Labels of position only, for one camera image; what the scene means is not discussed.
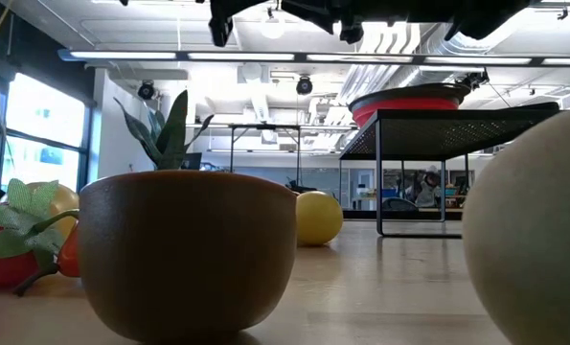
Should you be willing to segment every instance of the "white ball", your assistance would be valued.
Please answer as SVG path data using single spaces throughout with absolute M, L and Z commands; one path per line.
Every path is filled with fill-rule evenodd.
M 570 112 L 533 127 L 467 198 L 472 283 L 515 344 L 570 344 Z

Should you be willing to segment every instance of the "red fruit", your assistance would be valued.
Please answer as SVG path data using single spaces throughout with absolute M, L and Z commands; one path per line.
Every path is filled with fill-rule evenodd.
M 0 259 L 0 288 L 13 288 L 39 270 L 34 253 Z

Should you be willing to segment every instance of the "yellow ball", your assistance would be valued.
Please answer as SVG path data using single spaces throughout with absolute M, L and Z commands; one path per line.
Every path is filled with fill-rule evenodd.
M 297 196 L 297 242 L 302 245 L 321 245 L 335 238 L 344 216 L 338 201 L 322 192 Z

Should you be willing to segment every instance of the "green plant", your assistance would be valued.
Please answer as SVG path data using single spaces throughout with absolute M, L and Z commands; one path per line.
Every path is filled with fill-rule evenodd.
M 209 116 L 193 139 L 185 144 L 189 104 L 189 94 L 186 90 L 176 97 L 167 121 L 160 111 L 148 114 L 151 130 L 148 130 L 140 120 L 129 115 L 119 100 L 115 98 L 114 101 L 121 106 L 125 114 L 125 123 L 129 132 L 140 142 L 157 170 L 180 169 L 189 145 L 208 128 L 214 117 L 214 115 Z

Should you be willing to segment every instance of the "person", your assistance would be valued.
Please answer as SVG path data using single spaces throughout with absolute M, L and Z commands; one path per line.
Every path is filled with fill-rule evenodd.
M 425 170 L 421 183 L 416 188 L 406 188 L 406 198 L 419 207 L 435 207 L 436 199 L 441 197 L 440 171 L 435 166 Z

